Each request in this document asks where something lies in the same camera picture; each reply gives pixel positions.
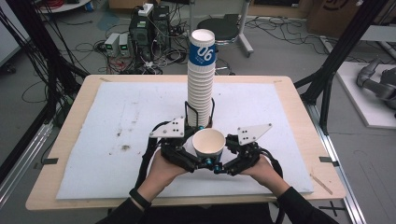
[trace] blue logo on cup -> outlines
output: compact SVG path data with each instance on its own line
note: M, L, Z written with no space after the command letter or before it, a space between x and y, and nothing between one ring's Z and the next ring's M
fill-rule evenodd
M215 45L209 47L197 47L190 45L190 62L198 66L208 66L216 60Z

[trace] black sleeve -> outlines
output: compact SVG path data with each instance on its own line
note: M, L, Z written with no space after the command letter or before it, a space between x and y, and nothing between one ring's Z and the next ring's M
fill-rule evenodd
M290 221L293 224L309 223L337 223L327 214L312 206L299 192L294 188L289 188L283 193L277 201L285 210Z
M140 210L131 199L125 200L119 207L96 224L132 224L137 223L143 216Z

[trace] wooden table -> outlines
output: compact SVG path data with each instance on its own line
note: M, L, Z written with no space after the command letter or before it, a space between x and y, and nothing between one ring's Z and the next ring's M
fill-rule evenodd
M66 208L117 207L123 199L111 200L56 200L56 194L64 177L67 160L79 131L91 108L97 90L102 82L187 82L187 76L109 76L86 77L76 101L49 154L59 158L56 164L45 165L26 202L29 210L51 210ZM274 83L283 105L294 138L301 150L306 169L314 184L314 192L306 194L307 200L342 199L346 196L344 187L332 163L321 162L319 157L328 157L317 131L309 118L300 96L288 77L232 76L215 77L219 83ZM184 205L211 203L257 203L271 202L276 198L268 195L234 195L217 197L157 198L153 205Z

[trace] hand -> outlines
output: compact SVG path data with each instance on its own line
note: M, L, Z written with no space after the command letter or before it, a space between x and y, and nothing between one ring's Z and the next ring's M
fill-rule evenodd
M263 155L260 155L260 159L253 167L246 169L241 173L241 175L250 175L253 179L259 182L259 184L271 190L276 197L279 197L288 188L290 188L289 184L276 173L274 168Z
M167 161L158 150L154 154L151 168L146 180L137 190L148 202L156 198L178 176L187 173L186 170Z

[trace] stack of paper cups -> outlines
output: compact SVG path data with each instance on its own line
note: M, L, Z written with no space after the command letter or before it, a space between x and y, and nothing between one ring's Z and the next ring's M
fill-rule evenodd
M215 75L215 35L209 30L195 30L190 39L188 62L188 102L198 112L198 126L206 127L212 110L212 87ZM196 126L197 116L188 110L188 123Z

